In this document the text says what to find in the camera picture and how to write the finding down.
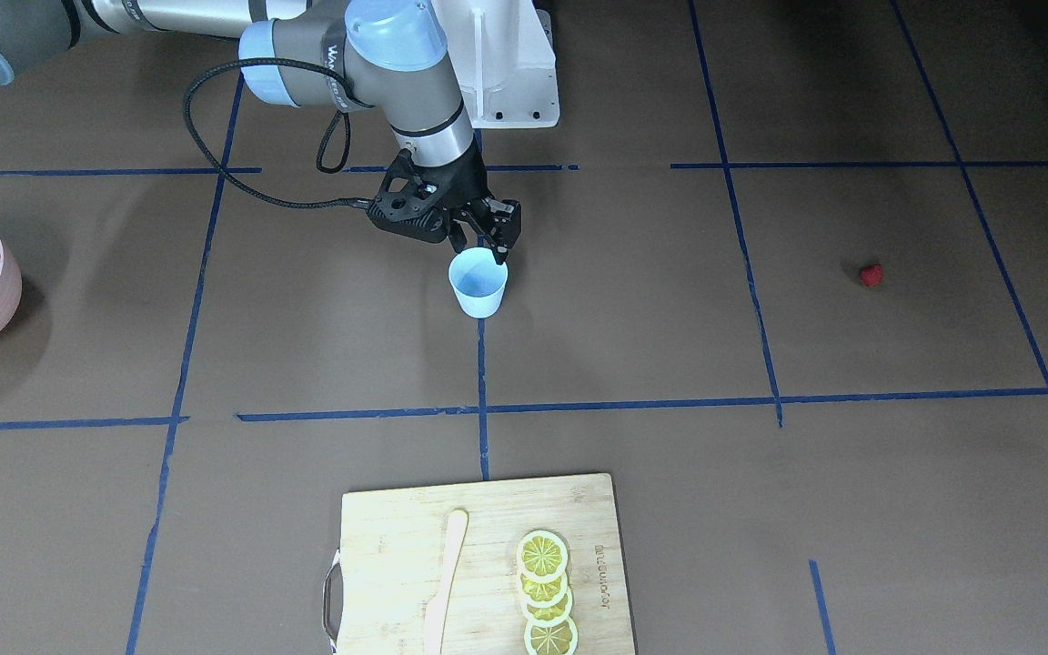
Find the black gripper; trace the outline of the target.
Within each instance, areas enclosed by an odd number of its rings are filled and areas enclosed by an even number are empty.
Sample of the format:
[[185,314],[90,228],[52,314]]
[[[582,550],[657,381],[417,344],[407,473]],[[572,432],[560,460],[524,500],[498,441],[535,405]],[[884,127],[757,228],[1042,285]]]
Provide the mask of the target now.
[[484,237],[496,265],[506,265],[521,233],[521,204],[516,200],[484,200],[492,196],[483,162],[445,166],[447,241],[454,253],[470,248],[470,228]]

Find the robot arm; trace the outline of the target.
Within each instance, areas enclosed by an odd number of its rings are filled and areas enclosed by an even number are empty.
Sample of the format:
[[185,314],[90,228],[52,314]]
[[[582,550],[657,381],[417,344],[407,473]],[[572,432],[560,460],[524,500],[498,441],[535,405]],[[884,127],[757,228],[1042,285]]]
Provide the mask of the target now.
[[257,99],[331,106],[334,128],[378,108],[399,151],[373,198],[341,197],[377,227],[466,248],[465,228],[504,264],[521,231],[520,204],[498,200],[429,1],[0,1],[0,87],[79,43],[105,35],[189,32],[237,40],[238,54],[190,84],[187,132],[230,184],[237,178],[209,150],[192,119],[199,88],[238,71]]

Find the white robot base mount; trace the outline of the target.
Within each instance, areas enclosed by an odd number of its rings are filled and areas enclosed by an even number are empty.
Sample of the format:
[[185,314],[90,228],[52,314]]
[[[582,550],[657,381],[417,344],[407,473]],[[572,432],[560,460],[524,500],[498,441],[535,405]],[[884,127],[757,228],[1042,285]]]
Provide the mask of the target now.
[[533,1],[436,1],[470,121],[481,130],[544,129],[560,119],[556,48]]

